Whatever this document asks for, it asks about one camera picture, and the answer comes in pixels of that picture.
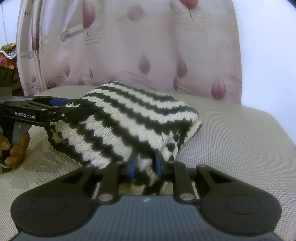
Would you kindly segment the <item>left hand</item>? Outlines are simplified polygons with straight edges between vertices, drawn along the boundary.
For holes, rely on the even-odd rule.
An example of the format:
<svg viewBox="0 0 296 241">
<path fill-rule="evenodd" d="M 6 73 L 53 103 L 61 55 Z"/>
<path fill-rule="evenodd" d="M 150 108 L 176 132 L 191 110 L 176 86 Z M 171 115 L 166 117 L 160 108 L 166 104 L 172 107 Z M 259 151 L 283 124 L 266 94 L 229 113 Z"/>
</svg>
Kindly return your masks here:
<svg viewBox="0 0 296 241">
<path fill-rule="evenodd" d="M 23 163 L 30 140 L 30 134 L 26 132 L 19 144 L 11 146 L 8 139 L 1 133 L 1 151 L 9 151 L 10 153 L 6 158 L 1 157 L 1 164 L 13 169 L 18 168 Z"/>
</svg>

